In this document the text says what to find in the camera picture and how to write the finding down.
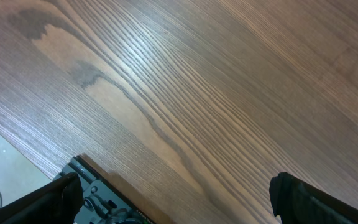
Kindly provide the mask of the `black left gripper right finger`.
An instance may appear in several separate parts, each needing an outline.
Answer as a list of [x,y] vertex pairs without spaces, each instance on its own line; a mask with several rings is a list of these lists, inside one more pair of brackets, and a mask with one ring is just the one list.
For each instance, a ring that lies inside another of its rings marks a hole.
[[358,223],[358,209],[287,172],[271,179],[269,194],[283,224]]

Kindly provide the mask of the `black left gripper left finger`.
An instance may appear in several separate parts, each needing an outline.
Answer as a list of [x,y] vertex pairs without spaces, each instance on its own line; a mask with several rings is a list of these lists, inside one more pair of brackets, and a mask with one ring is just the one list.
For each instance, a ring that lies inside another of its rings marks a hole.
[[83,189],[71,172],[0,208],[3,223],[74,223],[83,206]]

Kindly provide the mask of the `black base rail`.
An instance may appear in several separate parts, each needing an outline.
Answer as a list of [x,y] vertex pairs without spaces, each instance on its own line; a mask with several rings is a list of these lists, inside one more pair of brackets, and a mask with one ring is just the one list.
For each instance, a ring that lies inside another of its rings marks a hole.
[[113,187],[80,156],[72,157],[53,179],[75,172],[81,180],[83,205],[76,214],[77,224],[154,224],[129,199]]

